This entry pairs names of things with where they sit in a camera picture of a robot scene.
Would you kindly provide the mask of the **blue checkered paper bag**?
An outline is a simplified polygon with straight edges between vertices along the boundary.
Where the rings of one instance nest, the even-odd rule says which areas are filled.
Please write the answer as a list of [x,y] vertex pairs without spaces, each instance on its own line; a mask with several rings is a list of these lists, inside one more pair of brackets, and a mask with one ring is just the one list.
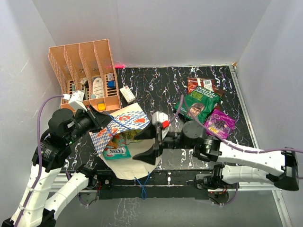
[[133,156],[148,150],[154,143],[152,140],[126,144],[131,154],[130,158],[108,160],[103,156],[107,144],[115,135],[123,135],[126,131],[134,131],[137,134],[150,122],[145,112],[135,103],[111,114],[112,122],[98,133],[90,133],[97,156],[101,158],[115,176],[122,180],[140,179],[148,176],[159,164],[160,157],[156,158],[156,165],[150,165],[143,161],[133,160]]

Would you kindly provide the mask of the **orange snack packet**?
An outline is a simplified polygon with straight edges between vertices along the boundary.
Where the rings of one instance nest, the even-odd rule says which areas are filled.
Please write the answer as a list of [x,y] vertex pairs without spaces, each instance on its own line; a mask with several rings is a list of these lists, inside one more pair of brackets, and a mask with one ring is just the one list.
[[126,145],[126,138],[123,135],[115,135],[107,144],[108,148],[117,149]]

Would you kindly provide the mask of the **teal foxs candy bag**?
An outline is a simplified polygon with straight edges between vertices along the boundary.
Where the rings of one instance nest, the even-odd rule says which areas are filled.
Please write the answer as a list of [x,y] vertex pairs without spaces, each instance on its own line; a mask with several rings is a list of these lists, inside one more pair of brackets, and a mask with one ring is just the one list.
[[108,160],[130,158],[131,154],[127,146],[117,147],[117,148],[105,148],[103,151],[103,156]]

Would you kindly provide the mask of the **green snack bag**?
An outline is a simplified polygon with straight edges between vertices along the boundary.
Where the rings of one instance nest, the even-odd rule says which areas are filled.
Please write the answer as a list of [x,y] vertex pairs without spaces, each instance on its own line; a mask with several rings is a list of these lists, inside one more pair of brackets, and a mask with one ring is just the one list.
[[192,113],[201,123],[204,123],[220,101],[221,97],[215,92],[197,86],[191,93],[184,96],[179,113],[187,120],[194,120],[190,114]]

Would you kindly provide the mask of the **purple snack bag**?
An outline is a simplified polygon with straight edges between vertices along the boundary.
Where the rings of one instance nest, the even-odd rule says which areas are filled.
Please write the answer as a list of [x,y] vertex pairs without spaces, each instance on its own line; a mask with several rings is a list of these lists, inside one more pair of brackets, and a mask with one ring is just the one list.
[[214,134],[227,139],[235,129],[236,121],[218,109],[208,116],[204,126]]

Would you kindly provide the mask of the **red doritos bag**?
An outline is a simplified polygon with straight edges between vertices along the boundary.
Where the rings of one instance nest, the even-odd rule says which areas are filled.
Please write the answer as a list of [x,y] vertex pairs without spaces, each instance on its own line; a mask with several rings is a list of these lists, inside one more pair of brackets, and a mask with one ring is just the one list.
[[187,78],[187,93],[190,94],[196,87],[204,87],[214,92],[213,79]]

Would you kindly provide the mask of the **brown kettle chips bag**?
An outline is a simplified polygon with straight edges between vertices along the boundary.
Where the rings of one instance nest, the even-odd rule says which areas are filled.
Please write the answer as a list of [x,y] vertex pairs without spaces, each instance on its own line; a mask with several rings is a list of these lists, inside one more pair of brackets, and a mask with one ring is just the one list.
[[[219,88],[219,87],[216,87],[216,86],[213,86],[213,90],[214,90],[214,92],[215,92],[217,95],[219,95],[219,97],[220,97],[220,99],[221,99],[221,101],[222,101],[222,97],[224,96],[225,91],[224,91],[223,89]],[[217,109],[217,110],[220,110],[220,109],[221,109],[221,106],[220,106],[219,103],[217,104],[217,106],[215,107],[215,109]]]

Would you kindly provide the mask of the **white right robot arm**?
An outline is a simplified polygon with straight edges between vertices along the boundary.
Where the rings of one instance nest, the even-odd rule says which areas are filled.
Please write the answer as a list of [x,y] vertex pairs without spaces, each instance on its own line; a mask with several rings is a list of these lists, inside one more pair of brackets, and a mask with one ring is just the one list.
[[181,132],[165,132],[163,124],[150,123],[135,139],[155,140],[147,151],[133,157],[151,165],[156,163],[156,158],[165,149],[192,149],[197,159],[215,162],[210,175],[195,178],[196,185],[203,189],[257,182],[287,191],[299,190],[297,158],[290,148],[266,152],[219,140],[208,135],[205,128],[195,121],[186,122]]

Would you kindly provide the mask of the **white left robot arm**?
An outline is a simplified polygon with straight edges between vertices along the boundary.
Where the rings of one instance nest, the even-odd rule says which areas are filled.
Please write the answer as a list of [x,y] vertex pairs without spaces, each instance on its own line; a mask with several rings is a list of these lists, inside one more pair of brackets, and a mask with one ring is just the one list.
[[70,109],[56,110],[48,122],[49,135],[38,137],[32,158],[31,174],[21,202],[4,227],[53,227],[68,203],[84,189],[98,183],[95,170],[82,165],[53,197],[49,192],[61,172],[71,146],[87,132],[100,132],[112,121],[109,114],[100,113],[88,105],[75,113]]

